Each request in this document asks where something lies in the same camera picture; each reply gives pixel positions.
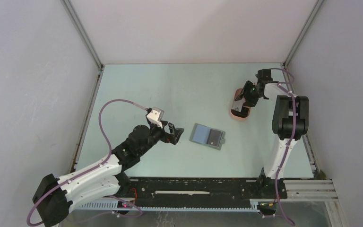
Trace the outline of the white printed credit card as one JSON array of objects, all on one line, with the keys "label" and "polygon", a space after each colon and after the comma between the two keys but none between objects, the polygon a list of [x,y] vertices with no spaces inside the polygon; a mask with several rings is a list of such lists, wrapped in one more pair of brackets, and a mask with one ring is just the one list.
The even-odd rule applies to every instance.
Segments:
[{"label": "white printed credit card", "polygon": [[242,117],[245,114],[243,106],[235,106],[231,109],[231,114]]}]

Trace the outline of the green leather card holder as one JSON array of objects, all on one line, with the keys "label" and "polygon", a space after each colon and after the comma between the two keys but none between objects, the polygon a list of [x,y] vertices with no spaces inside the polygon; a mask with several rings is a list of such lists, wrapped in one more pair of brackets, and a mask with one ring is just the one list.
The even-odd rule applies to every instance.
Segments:
[{"label": "green leather card holder", "polygon": [[196,144],[200,144],[202,146],[206,146],[206,147],[213,148],[216,150],[221,150],[222,146],[225,144],[225,131],[220,130],[223,132],[223,138],[221,140],[220,147],[217,148],[217,147],[213,147],[213,146],[206,144],[210,129],[215,129],[215,128],[211,128],[211,127],[199,124],[199,123],[195,123],[192,133],[190,135],[190,141],[193,143],[196,143]]}]

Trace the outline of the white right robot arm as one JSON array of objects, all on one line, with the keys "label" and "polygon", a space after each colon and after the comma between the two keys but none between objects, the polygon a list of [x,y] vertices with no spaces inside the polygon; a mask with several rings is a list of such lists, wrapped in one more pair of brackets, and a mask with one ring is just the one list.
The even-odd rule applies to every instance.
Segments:
[{"label": "white right robot arm", "polygon": [[230,114],[232,117],[245,120],[262,98],[275,101],[271,122],[275,135],[270,159],[261,170],[256,192],[267,198],[275,191],[284,177],[284,168],[296,143],[309,128],[309,99],[298,96],[283,87],[283,82],[273,80],[272,69],[261,69],[256,74],[257,81],[248,80],[236,90]]}]

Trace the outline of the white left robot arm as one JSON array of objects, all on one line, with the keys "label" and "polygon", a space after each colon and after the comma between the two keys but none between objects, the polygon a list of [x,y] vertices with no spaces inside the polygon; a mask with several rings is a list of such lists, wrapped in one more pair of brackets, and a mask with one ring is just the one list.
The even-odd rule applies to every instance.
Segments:
[{"label": "white left robot arm", "polygon": [[52,227],[62,222],[75,208],[100,197],[130,192],[130,179],[125,171],[159,141],[176,145],[183,128],[168,124],[169,132],[156,125],[138,125],[126,140],[111,150],[109,156],[68,175],[46,175],[40,182],[32,201],[41,224]]}]

